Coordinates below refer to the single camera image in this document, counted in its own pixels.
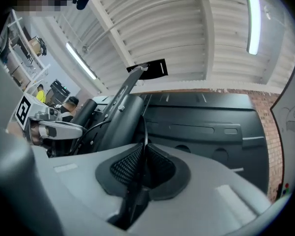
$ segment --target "yellow shirt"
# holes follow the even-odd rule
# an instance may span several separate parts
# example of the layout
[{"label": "yellow shirt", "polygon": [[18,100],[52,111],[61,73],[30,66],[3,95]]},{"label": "yellow shirt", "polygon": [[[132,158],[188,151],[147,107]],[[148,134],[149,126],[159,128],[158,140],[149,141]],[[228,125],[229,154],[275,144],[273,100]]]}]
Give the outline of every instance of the yellow shirt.
[{"label": "yellow shirt", "polygon": [[44,90],[41,90],[37,93],[36,98],[40,100],[42,103],[45,103],[46,96]]}]

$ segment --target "white shelving unit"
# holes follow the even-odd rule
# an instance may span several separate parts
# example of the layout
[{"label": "white shelving unit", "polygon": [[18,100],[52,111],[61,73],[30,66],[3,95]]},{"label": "white shelving unit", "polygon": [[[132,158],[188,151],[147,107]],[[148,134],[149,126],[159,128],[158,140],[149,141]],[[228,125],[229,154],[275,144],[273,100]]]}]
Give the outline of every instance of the white shelving unit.
[{"label": "white shelving unit", "polygon": [[11,46],[11,44],[9,44],[9,50],[11,52],[11,56],[13,59],[15,59],[15,63],[17,63],[17,65],[19,66],[19,68],[21,69],[22,73],[26,76],[26,78],[29,80],[29,83],[27,85],[27,88],[25,89],[24,92],[29,92],[29,89],[32,88],[32,86],[38,84],[38,79],[40,79],[40,77],[47,71],[47,69],[49,69],[50,65],[45,66],[42,61],[40,60],[40,58],[37,56],[37,54],[35,53],[35,51],[33,50],[32,46],[30,45],[30,43],[28,42],[22,27],[20,25],[20,20],[22,18],[18,18],[15,11],[12,10],[12,19],[14,20],[12,23],[10,23],[8,25],[8,27],[14,26],[16,25],[16,27],[14,27],[15,29],[17,29],[18,31],[18,35],[20,37],[20,40],[23,44],[23,46],[25,47],[25,49],[27,50],[27,52],[29,53],[29,55],[32,57],[33,61],[34,61],[34,67],[36,69],[39,69],[38,74],[34,74],[34,75],[30,75],[28,73],[28,71],[25,69],[25,67],[22,65],[22,62],[20,61],[19,55],[15,52],[15,50],[13,49],[13,47]]}]

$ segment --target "black mesh pad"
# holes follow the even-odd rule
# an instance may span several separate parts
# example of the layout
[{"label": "black mesh pad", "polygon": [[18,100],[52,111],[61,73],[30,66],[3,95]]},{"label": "black mesh pad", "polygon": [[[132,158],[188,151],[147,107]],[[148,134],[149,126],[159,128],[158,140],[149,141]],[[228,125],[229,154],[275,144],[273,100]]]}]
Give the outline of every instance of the black mesh pad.
[{"label": "black mesh pad", "polygon": [[103,189],[124,198],[129,185],[136,183],[150,189],[150,200],[165,200],[179,194],[190,180],[188,166],[154,145],[147,146],[145,156],[142,148],[142,144],[137,144],[97,167],[95,176]]},{"label": "black mesh pad", "polygon": [[98,165],[95,177],[107,194],[125,198],[127,186],[131,183],[130,180],[135,173],[135,167],[131,167],[131,163],[135,162],[133,161],[135,156],[132,154],[141,155],[142,146],[142,144],[137,144]]},{"label": "black mesh pad", "polygon": [[134,180],[135,174],[138,170],[139,160],[142,156],[141,151],[142,146],[111,165],[110,172],[117,181],[128,186]]}]

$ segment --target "person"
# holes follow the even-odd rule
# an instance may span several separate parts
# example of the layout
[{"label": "person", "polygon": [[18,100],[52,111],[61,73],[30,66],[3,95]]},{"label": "person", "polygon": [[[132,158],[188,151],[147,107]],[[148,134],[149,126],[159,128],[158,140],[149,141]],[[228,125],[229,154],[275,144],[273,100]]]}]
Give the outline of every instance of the person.
[{"label": "person", "polygon": [[39,84],[39,86],[37,87],[38,93],[36,95],[36,98],[41,101],[42,103],[45,103],[46,100],[46,95],[44,92],[44,87],[42,84]]},{"label": "person", "polygon": [[73,119],[72,112],[79,104],[79,99],[75,96],[70,96],[69,99],[62,105],[56,105],[56,109],[60,110],[62,121],[71,122]]}]

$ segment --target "wall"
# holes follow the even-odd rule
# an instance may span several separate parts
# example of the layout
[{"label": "wall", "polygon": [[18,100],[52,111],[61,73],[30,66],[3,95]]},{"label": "wall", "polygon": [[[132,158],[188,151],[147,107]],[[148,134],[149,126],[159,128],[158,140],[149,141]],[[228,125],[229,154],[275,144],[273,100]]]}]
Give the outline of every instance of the wall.
[{"label": "wall", "polygon": [[[39,36],[34,26],[26,17],[24,24],[32,38],[35,36]],[[50,85],[52,84],[52,82],[55,81],[55,79],[58,79],[60,83],[70,91],[70,96],[75,96],[81,90],[80,87],[66,74],[66,72],[61,68],[61,66],[55,61],[54,57],[48,52],[48,49],[47,55],[40,56],[39,58],[45,66],[50,64],[50,68],[48,69],[48,75],[42,82],[46,93],[49,91]]]},{"label": "wall", "polygon": [[274,202],[277,196],[278,185],[282,182],[283,173],[283,158],[282,149],[279,139],[278,130],[276,128],[273,116],[270,111],[270,107],[278,98],[278,94],[237,90],[237,89],[181,89],[181,90],[165,90],[159,92],[219,92],[219,93],[243,93],[248,94],[253,102],[256,111],[259,114],[261,123],[265,131],[265,137],[267,142],[267,149],[269,155],[269,187],[267,196]]}]

